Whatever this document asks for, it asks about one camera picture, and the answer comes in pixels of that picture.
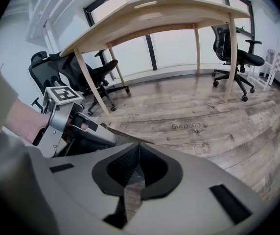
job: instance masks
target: black mesh office chair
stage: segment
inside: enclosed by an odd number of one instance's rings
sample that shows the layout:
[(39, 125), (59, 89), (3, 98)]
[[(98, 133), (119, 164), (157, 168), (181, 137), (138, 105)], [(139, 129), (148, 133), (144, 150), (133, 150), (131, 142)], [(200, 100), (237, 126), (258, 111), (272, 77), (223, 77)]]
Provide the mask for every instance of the black mesh office chair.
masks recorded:
[[(97, 87), (101, 97), (107, 97), (111, 106), (111, 111), (116, 110), (115, 104), (109, 97), (109, 93), (116, 92), (122, 89), (129, 92), (128, 86), (113, 87), (105, 89), (104, 86), (108, 86), (108, 82), (105, 80), (105, 76), (109, 74), (117, 65), (117, 60), (112, 60), (106, 65), (92, 69), (87, 66), (89, 74)], [(46, 87), (63, 86), (65, 85), (61, 78), (60, 73), (63, 74), (69, 81), (70, 86), (77, 92), (82, 92), (83, 96), (92, 94), (92, 91), (81, 71), (79, 63), (74, 53), (66, 57), (60, 57), (59, 53), (47, 56), (45, 51), (34, 54), (31, 58), (31, 65), (29, 72), (33, 80), (37, 83), (42, 94), (44, 94)], [(96, 98), (94, 98), (92, 105), (88, 109), (88, 114), (92, 116), (92, 108), (97, 104)]]
[[(213, 49), (217, 55), (217, 57), (225, 61), (227, 65), (230, 65), (231, 61), (231, 42), (230, 42), (230, 33), (229, 33), (229, 27), (228, 24), (223, 25), (216, 25), (212, 26), (212, 29), (215, 33), (215, 42), (213, 45)], [(254, 86), (245, 78), (238, 75), (238, 72), (244, 73), (244, 65), (253, 65), (253, 66), (262, 66), (264, 64), (264, 59), (256, 56), (253, 54), (254, 50), (254, 44), (262, 44), (260, 41), (255, 40), (246, 40), (246, 42), (250, 43), (249, 51), (245, 52), (243, 50), (238, 49), (237, 51), (237, 67), (236, 67), (236, 73), (234, 76), (234, 80), (237, 82), (237, 84), (242, 89), (244, 95), (242, 96), (242, 100), (246, 102), (248, 100), (247, 98), (247, 91), (244, 88), (243, 83), (251, 86), (250, 92), (254, 93)], [(228, 79), (229, 78), (229, 71), (225, 70), (214, 70), (213, 76), (216, 75), (216, 72), (222, 73), (224, 75), (217, 77), (214, 79), (213, 85), (216, 87), (218, 86), (218, 80), (222, 79)]]

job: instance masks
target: chair armrest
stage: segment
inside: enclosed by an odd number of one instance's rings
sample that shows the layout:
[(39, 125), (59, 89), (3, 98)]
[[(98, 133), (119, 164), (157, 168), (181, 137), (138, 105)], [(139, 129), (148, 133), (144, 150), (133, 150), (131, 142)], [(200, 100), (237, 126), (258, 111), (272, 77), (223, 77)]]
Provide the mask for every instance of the chair armrest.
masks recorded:
[(102, 53), (103, 53), (104, 51), (105, 51), (104, 49), (100, 50), (97, 54), (95, 54), (94, 57), (98, 57), (98, 56), (102, 55)]
[(255, 44), (258, 44), (258, 45), (262, 44), (261, 41), (256, 41), (256, 40), (246, 40), (246, 42), (250, 43), (250, 47), (249, 47), (249, 51), (248, 51), (249, 54), (253, 54)]
[(258, 45), (261, 45), (262, 42), (261, 41), (256, 41), (256, 40), (246, 40), (246, 42), (250, 43), (250, 44), (258, 44)]
[(228, 29), (222, 29), (218, 33), (219, 34), (226, 34), (226, 33), (229, 33), (229, 30)]

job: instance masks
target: chair backrest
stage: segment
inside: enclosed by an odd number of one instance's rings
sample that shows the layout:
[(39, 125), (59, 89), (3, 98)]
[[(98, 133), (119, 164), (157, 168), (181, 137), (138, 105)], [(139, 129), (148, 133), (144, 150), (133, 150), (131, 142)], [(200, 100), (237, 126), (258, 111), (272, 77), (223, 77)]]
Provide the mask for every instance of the chair backrest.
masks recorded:
[(41, 51), (33, 55), (31, 65), (29, 66), (29, 73), (42, 94), (44, 94), (46, 87), (56, 86), (54, 84), (55, 81), (60, 85), (64, 85), (59, 72), (49, 67), (48, 64), (52, 61), (50, 58), (47, 58), (46, 54), (45, 51)]
[[(87, 64), (86, 66), (94, 80), (93, 69)], [(65, 85), (60, 74), (68, 79), (71, 88), (77, 92), (85, 92), (89, 88), (74, 53), (66, 57), (59, 57), (59, 53), (47, 57), (45, 51), (38, 52), (31, 58), (29, 72), (42, 94), (44, 94), (46, 87), (56, 86), (55, 81), (60, 85)]]
[[(82, 73), (75, 54), (71, 53), (68, 56), (61, 58), (57, 58), (58, 55), (59, 53), (55, 54), (54, 60), (48, 63), (48, 65), (52, 69), (63, 74), (68, 79), (72, 89), (77, 92), (85, 92), (89, 88), (89, 85), (84, 74)], [(92, 79), (94, 79), (93, 69), (87, 64), (86, 67)]]
[(223, 29), (229, 29), (228, 24), (212, 26), (212, 30), (214, 31), (214, 34), (215, 34), (215, 41), (214, 41), (214, 44), (213, 44), (213, 50), (215, 51), (217, 57), (220, 60), (230, 61), (230, 58), (225, 57), (223, 55), (223, 47), (225, 47), (226, 49), (231, 48), (230, 37), (226, 40), (225, 46), (224, 46), (225, 35), (224, 34), (219, 34), (219, 31), (223, 30)]

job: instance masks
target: desk leg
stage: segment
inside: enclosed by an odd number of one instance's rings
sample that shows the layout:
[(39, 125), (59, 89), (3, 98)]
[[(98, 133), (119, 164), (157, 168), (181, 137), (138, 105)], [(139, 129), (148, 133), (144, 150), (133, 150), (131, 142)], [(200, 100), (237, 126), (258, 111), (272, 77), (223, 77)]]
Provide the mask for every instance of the desk leg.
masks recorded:
[(104, 104), (104, 102), (103, 102), (103, 100), (102, 100), (102, 98), (101, 98), (99, 92), (97, 91), (97, 89), (96, 89), (96, 87), (95, 87), (95, 85), (94, 85), (94, 82), (92, 81), (92, 78), (91, 78), (91, 76), (90, 76), (90, 74), (89, 74), (89, 72), (88, 72), (87, 66), (86, 66), (86, 64), (85, 64), (85, 61), (83, 60), (83, 57), (82, 57), (80, 51), (78, 50), (77, 47), (75, 47), (73, 50), (74, 50), (74, 52), (75, 52), (77, 61), (78, 61), (79, 66), (80, 66), (80, 68), (81, 68), (81, 71), (82, 71), (82, 73), (84, 74), (84, 76), (85, 76), (85, 78), (86, 78), (86, 80), (87, 80), (87, 83), (88, 83), (88, 85), (89, 85), (91, 91), (93, 92), (93, 94), (94, 94), (96, 100), (98, 101), (98, 103), (99, 103), (100, 106), (102, 107), (102, 109), (103, 109), (103, 111), (105, 112), (105, 114), (109, 116), (110, 113), (109, 113), (109, 111), (107, 110), (107, 108), (106, 108), (106, 106), (105, 106), (105, 104)]
[[(111, 54), (112, 59), (113, 59), (113, 60), (116, 59), (112, 47), (109, 47), (109, 51), (110, 51), (110, 54)], [(124, 79), (122, 78), (122, 75), (121, 75), (121, 73), (120, 73), (120, 69), (119, 69), (119, 66), (118, 66), (118, 65), (116, 65), (116, 70), (117, 70), (117, 72), (118, 72), (118, 74), (119, 74), (119, 77), (120, 77), (120, 79), (121, 79), (121, 82), (122, 82), (122, 84), (123, 84), (123, 86), (124, 86), (124, 85), (125, 85), (125, 81), (124, 81)]]
[(227, 102), (230, 93), (232, 92), (233, 88), (233, 79), (234, 74), (236, 72), (236, 65), (237, 65), (237, 34), (236, 34), (236, 26), (234, 24), (234, 18), (232, 14), (229, 14), (230, 23), (229, 23), (229, 31), (230, 31), (230, 41), (231, 41), (231, 48), (232, 48), (232, 56), (230, 62), (230, 73), (229, 79), (227, 82), (227, 89), (224, 96), (224, 101)]
[(200, 74), (200, 40), (199, 40), (199, 31), (194, 29), (195, 43), (197, 46), (197, 75)]

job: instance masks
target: black slot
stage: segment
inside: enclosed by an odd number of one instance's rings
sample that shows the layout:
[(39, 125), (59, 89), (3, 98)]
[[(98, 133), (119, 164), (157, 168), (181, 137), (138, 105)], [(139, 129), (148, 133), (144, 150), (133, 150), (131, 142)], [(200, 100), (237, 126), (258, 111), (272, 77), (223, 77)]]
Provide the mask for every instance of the black slot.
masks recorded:
[(139, 148), (135, 147), (121, 157), (110, 162), (106, 168), (108, 175), (121, 186), (126, 187), (139, 163)]
[(252, 215), (224, 185), (213, 186), (210, 191), (235, 225)]
[(68, 163), (68, 164), (61, 164), (61, 165), (53, 166), (53, 167), (50, 167), (49, 169), (51, 170), (52, 173), (55, 173), (55, 172), (59, 172), (59, 171), (62, 171), (62, 170), (67, 170), (67, 169), (70, 169), (70, 168), (73, 168), (73, 167), (75, 167), (75, 166)]

